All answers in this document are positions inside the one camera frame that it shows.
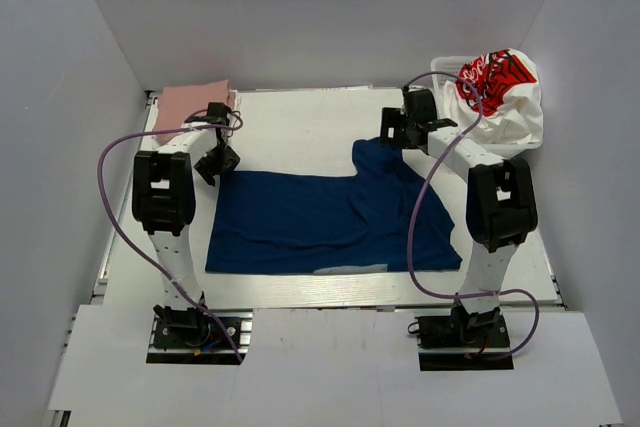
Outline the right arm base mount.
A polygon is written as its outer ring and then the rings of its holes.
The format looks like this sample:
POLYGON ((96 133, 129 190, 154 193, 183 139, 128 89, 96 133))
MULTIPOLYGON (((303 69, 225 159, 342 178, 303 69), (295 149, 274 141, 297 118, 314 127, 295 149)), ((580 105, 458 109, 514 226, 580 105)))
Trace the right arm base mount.
POLYGON ((502 315, 489 327, 460 334, 449 316, 419 316, 407 327, 417 340, 422 372, 514 369, 510 337, 502 315))

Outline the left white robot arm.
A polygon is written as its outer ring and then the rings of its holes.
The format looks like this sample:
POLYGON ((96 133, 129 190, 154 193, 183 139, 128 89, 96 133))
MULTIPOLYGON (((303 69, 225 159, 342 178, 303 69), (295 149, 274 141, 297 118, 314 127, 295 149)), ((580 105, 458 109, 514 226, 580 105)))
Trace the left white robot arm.
POLYGON ((205 305, 196 278, 189 226, 196 212, 195 177, 213 186, 232 171, 239 156, 229 145, 239 113, 223 103, 211 103, 203 115, 191 115, 184 132, 155 150, 134 158, 133 217, 152 242, 162 274, 164 304, 154 312, 188 345, 199 346, 211 334, 211 321, 198 310, 205 305))

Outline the blue t shirt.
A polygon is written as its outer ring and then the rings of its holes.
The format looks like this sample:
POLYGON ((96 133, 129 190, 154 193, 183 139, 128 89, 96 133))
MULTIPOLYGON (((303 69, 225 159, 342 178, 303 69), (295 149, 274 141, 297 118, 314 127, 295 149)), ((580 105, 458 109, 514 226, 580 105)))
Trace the blue t shirt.
POLYGON ((352 146, 353 176, 260 171, 220 181, 205 270, 307 275, 322 269, 407 267, 407 235, 418 270, 456 271, 454 222, 433 188, 378 139, 352 146))

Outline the folded pink t shirt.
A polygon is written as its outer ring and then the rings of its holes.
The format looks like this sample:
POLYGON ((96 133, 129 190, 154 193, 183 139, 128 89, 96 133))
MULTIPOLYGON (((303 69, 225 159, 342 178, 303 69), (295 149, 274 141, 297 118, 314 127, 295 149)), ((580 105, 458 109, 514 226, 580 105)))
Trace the folded pink t shirt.
POLYGON ((206 109, 209 103, 224 103, 234 108, 236 94, 228 80, 202 85, 166 87, 158 101, 158 114, 153 130, 179 128, 194 112, 206 109))

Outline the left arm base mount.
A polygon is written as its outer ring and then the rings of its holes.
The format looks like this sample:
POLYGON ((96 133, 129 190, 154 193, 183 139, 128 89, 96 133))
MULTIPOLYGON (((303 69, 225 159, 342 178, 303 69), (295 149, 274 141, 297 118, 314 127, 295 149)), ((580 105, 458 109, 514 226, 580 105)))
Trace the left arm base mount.
POLYGON ((195 309, 154 308, 147 364, 238 366, 248 352, 253 314, 223 312, 223 327, 195 309))

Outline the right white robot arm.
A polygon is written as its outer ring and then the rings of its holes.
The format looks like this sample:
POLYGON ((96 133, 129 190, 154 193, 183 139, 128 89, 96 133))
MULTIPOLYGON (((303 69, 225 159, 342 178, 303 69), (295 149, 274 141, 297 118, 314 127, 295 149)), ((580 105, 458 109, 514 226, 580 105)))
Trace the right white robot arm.
POLYGON ((524 159, 490 152, 453 120, 440 118, 430 90, 403 87, 402 97, 401 108, 382 110, 380 142, 419 149, 467 185, 465 220, 473 246, 465 280, 452 297, 462 314, 451 321, 451 331, 472 346, 497 315, 512 257, 538 225, 531 168, 524 159))

